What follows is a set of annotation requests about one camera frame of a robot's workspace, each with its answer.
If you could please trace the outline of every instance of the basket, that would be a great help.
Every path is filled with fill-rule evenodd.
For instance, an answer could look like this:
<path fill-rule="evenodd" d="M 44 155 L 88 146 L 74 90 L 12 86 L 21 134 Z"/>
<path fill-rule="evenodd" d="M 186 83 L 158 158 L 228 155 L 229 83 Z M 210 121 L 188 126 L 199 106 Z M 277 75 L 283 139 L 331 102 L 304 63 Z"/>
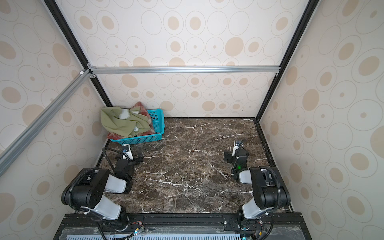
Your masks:
<path fill-rule="evenodd" d="M 129 137 L 118 140 L 111 139 L 112 142 L 118 142 L 121 145 L 124 144 L 135 144 L 142 142 L 152 142 L 161 140 L 161 136 L 164 133 L 164 113 L 161 109 L 148 110 L 149 115 L 152 118 L 153 129 L 155 134 L 138 136 L 138 137 Z"/>

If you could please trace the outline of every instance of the wallpaper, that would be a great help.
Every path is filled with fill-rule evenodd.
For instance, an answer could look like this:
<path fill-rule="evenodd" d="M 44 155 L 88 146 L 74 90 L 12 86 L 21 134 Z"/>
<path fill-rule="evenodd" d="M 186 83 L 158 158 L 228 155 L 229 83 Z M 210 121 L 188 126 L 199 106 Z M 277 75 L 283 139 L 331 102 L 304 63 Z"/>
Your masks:
<path fill-rule="evenodd" d="M 307 0 L 56 0 L 93 66 L 279 65 Z"/>
<path fill-rule="evenodd" d="M 255 117 L 275 73 L 99 74 L 114 106 L 141 101 L 165 117 Z"/>
<path fill-rule="evenodd" d="M 51 240 L 69 206 L 65 187 L 94 167 L 106 141 L 104 104 L 86 81 L 0 177 L 0 239 Z"/>
<path fill-rule="evenodd" d="M 38 0 L 0 1 L 0 154 L 82 67 Z"/>
<path fill-rule="evenodd" d="M 261 125 L 314 240 L 384 235 L 384 1 L 324 0 Z"/>

